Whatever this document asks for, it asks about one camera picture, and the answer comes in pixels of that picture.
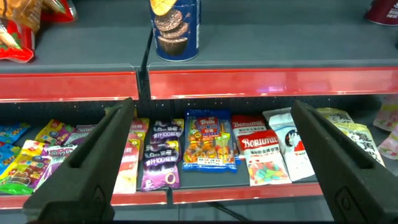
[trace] gummy candy bag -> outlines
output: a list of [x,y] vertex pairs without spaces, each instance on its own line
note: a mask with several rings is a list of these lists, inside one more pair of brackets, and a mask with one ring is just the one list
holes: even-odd
[[50,159],[41,156],[45,144],[27,140],[16,159],[3,172],[0,191],[31,194],[47,169]]
[[231,114],[226,110],[187,110],[183,170],[237,172]]
[[292,183],[275,131],[259,131],[239,136],[238,139],[248,165],[250,186]]

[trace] gray metal shelf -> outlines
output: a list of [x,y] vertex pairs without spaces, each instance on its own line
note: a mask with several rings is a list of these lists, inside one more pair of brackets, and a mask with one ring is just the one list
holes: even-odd
[[149,70],[398,65],[397,30],[364,19],[370,0],[202,1],[196,58]]
[[42,26],[35,58],[0,61],[0,73],[126,72],[140,68],[150,34],[148,0],[74,1],[78,19]]

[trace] cookie image on can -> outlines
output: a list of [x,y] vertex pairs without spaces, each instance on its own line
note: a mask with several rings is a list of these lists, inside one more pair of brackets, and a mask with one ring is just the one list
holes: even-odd
[[177,56],[184,52],[187,47],[188,38],[182,37],[178,39],[166,39],[162,36],[157,37],[160,47],[168,55]]

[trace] snack package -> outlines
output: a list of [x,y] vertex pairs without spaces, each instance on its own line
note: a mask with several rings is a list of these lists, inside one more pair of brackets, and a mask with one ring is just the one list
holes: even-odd
[[335,125],[340,131],[365,150],[365,152],[371,155],[381,165],[385,166],[376,144],[374,143],[372,134],[366,125],[352,123],[335,123]]
[[42,151],[43,158],[50,159],[50,164],[36,185],[35,191],[57,170],[61,163],[77,148],[77,145],[69,146],[45,146]]
[[398,124],[398,94],[387,95],[373,125],[392,131]]
[[145,135],[149,127],[149,118],[134,118],[129,132],[129,140],[137,139],[140,142],[139,147],[139,160],[142,160],[144,155]]
[[187,110],[183,170],[236,172],[231,115],[226,110]]
[[95,128],[95,124],[89,125],[78,125],[76,126],[75,132],[73,132],[68,140],[65,142],[65,145],[72,144],[72,145],[79,145],[83,142],[86,136]]
[[134,138],[135,136],[127,137],[126,147],[124,148],[118,177],[116,178],[116,183],[113,189],[114,194],[136,193],[138,155],[142,142],[140,139]]
[[51,119],[50,122],[37,134],[35,140],[46,142],[51,146],[62,145],[69,136],[75,132],[75,128],[62,122]]
[[234,153],[235,155],[238,155],[239,158],[244,159],[245,156],[243,154],[243,148],[242,145],[240,145],[238,137],[258,131],[265,131],[267,128],[262,116],[234,115],[232,116],[232,129],[234,131],[234,137],[238,150]]
[[290,108],[264,111],[269,126],[276,132],[280,151],[292,181],[314,175],[310,159],[297,132]]
[[317,111],[332,123],[354,123],[345,111],[334,108],[318,108]]
[[0,59],[26,63],[34,56],[42,0],[0,1]]
[[47,169],[50,159],[42,157],[45,144],[27,140],[21,153],[3,172],[0,191],[9,194],[31,194]]
[[177,161],[180,155],[178,141],[149,144],[144,152],[144,176],[141,191],[156,190],[164,186],[180,188]]
[[71,22],[76,20],[77,12],[71,0],[43,0],[43,21]]
[[16,142],[29,128],[30,125],[26,123],[0,126],[0,141],[12,144]]
[[248,165],[250,186],[292,183],[286,172],[275,131],[241,135],[238,141]]
[[388,138],[380,144],[378,149],[383,156],[398,160],[398,125],[392,130]]

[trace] blue candy package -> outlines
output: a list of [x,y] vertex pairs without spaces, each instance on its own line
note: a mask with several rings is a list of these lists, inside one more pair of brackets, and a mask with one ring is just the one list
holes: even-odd
[[183,170],[236,172],[228,110],[187,110]]
[[16,142],[28,129],[29,124],[17,123],[9,126],[0,126],[0,141],[8,144]]

